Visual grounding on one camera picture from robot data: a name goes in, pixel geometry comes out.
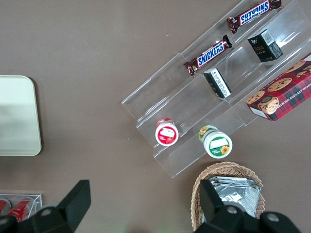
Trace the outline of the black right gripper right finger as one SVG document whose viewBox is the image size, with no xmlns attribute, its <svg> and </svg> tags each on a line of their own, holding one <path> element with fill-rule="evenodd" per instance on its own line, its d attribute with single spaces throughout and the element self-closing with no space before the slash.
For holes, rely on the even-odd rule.
<svg viewBox="0 0 311 233">
<path fill-rule="evenodd" d="M 259 219 L 239 207 L 225 205 L 209 180 L 200 181 L 201 208 L 206 218 L 197 233 L 299 233 L 284 214 L 264 212 Z"/>
</svg>

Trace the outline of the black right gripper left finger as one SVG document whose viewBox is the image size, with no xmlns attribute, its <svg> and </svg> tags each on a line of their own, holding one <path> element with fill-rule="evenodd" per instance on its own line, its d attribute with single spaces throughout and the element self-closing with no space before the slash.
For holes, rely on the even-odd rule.
<svg viewBox="0 0 311 233">
<path fill-rule="evenodd" d="M 2 233 L 73 233 L 91 205 L 90 182 L 80 180 L 56 207 L 46 207 L 29 219 L 0 218 Z"/>
</svg>

